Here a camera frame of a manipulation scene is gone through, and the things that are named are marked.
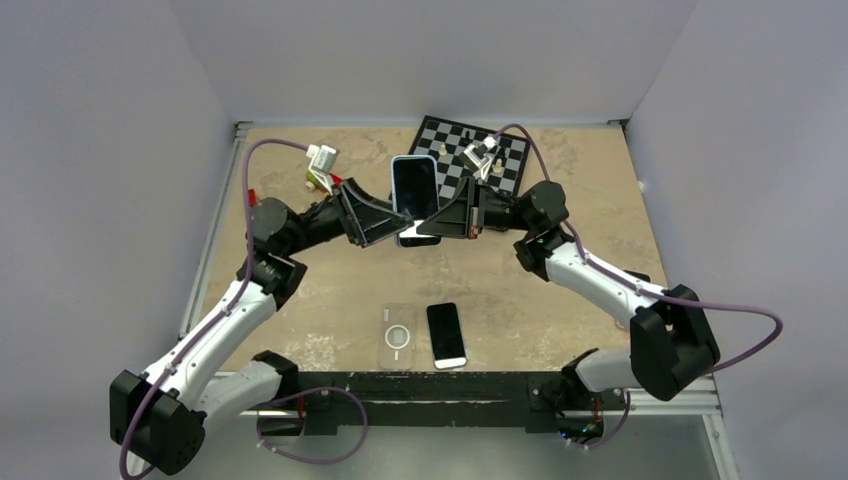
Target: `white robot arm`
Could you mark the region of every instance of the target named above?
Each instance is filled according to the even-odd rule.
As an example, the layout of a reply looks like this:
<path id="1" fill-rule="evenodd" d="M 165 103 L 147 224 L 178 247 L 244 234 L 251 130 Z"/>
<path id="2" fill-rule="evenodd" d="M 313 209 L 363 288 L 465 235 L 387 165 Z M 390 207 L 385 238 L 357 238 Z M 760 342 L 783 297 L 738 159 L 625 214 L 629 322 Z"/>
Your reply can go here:
<path id="1" fill-rule="evenodd" d="M 474 148 L 466 153 L 473 155 Z M 559 184 L 543 181 L 516 198 L 483 185 L 483 179 L 463 179 L 454 198 L 418 226 L 419 233 L 476 238 L 484 228 L 526 230 L 514 245 L 525 270 L 587 298 L 631 334 L 628 349 L 590 350 L 566 365 L 561 372 L 564 396 L 638 387 L 670 400 L 715 365 L 719 352 L 702 310 L 642 294 L 697 300 L 694 292 L 684 286 L 666 290 L 581 251 L 560 226 L 568 211 Z M 297 289 L 306 266 L 291 255 L 341 235 L 366 247 L 413 223 L 367 195 L 352 179 L 333 186 L 332 192 L 303 214 L 277 199 L 259 202 L 251 212 L 255 251 L 250 278 L 245 278 L 249 269 L 243 266 L 218 306 L 174 349 L 141 375 L 125 370 L 115 378 L 110 387 L 110 434 L 115 442 L 128 443 L 134 454 L 131 470 L 147 462 L 173 475 L 194 458 L 205 435 L 229 419 L 302 390 L 297 366 L 273 352 L 257 355 L 225 379 L 212 379 L 235 348 Z M 622 287 L 592 268 L 587 258 L 637 288 Z"/>

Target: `black mounting bar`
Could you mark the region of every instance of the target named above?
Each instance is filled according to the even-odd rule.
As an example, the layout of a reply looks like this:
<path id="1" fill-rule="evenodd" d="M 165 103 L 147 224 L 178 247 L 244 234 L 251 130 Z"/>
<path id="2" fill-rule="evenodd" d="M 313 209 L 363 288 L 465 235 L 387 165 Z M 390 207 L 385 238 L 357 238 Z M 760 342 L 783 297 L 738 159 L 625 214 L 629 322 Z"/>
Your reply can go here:
<path id="1" fill-rule="evenodd" d="M 561 372 L 303 372 L 279 397 L 322 386 L 349 389 L 368 412 L 370 426 L 511 427 L 526 433 L 557 432 L 559 412 L 591 412 L 596 394 L 571 391 Z M 606 411 L 622 410 L 623 398 L 599 394 Z M 296 409 L 296 402 L 280 405 Z M 361 425 L 356 405 L 328 392 L 306 398 L 304 435 L 335 435 L 339 426 Z M 586 418 L 585 413 L 575 418 Z"/>

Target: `black smartphone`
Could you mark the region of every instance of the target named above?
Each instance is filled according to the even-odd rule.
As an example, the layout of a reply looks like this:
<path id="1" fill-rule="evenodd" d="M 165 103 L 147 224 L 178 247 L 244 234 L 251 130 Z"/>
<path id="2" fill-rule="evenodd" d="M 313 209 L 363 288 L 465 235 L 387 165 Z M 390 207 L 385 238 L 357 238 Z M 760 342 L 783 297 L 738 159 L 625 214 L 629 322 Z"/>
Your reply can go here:
<path id="1" fill-rule="evenodd" d="M 396 235 L 401 247 L 436 245 L 441 237 L 415 231 L 430 215 L 439 211 L 436 159 L 429 155 L 399 155 L 392 159 L 392 206 L 415 222 Z"/>
<path id="2" fill-rule="evenodd" d="M 430 326 L 430 342 L 436 368 L 465 366 L 465 344 L 459 328 L 459 312 L 455 303 L 440 303 L 427 307 L 427 324 Z"/>

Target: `gray wall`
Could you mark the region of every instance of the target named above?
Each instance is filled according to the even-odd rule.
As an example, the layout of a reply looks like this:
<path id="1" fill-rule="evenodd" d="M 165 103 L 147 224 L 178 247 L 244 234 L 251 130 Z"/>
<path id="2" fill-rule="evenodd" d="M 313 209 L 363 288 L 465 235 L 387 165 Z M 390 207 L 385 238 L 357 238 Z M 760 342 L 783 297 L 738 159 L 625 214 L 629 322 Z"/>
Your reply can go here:
<path id="1" fill-rule="evenodd" d="M 627 118 L 697 0 L 171 0 L 237 119 Z"/>
<path id="2" fill-rule="evenodd" d="M 114 478 L 107 392 L 176 336 L 231 125 L 164 0 L 0 7 L 0 478 Z"/>
<path id="3" fill-rule="evenodd" d="M 718 376 L 743 478 L 848 471 L 848 3 L 701 0 L 629 136 L 669 279 L 785 316 Z M 725 358 L 769 320 L 714 315 Z"/>

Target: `tan table surface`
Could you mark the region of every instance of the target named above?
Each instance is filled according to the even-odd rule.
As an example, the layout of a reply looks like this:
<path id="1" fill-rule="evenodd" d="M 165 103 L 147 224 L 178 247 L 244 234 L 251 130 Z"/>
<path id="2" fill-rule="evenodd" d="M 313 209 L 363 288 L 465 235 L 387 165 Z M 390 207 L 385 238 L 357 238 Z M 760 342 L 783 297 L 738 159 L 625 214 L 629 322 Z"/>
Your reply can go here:
<path id="1" fill-rule="evenodd" d="M 388 198 L 389 161 L 406 154 L 415 128 L 253 128 L 247 144 L 265 137 L 324 143 L 340 151 L 334 173 L 354 177 L 368 193 Z M 587 248 L 620 268 L 664 284 L 653 234 L 618 128 L 530 129 L 552 180 L 562 184 L 571 221 Z M 264 146 L 251 163 L 251 186 L 298 212 L 321 194 L 305 185 L 306 156 Z M 531 155 L 522 191 L 542 179 Z M 236 183 L 215 251 L 204 312 L 221 298 L 245 257 L 240 183 Z M 435 247 L 402 249 L 389 239 L 367 249 L 337 238 L 295 258 L 309 270 L 300 288 L 225 363 L 240 369 L 257 352 L 274 350 L 301 370 L 378 370 L 382 306 L 420 307 L 413 370 L 432 371 L 424 309 L 455 302 L 471 371 L 558 369 L 593 347 L 627 344 L 612 319 L 582 297 L 524 272 L 512 243 L 522 232 L 484 231 L 477 240 L 443 239 Z"/>

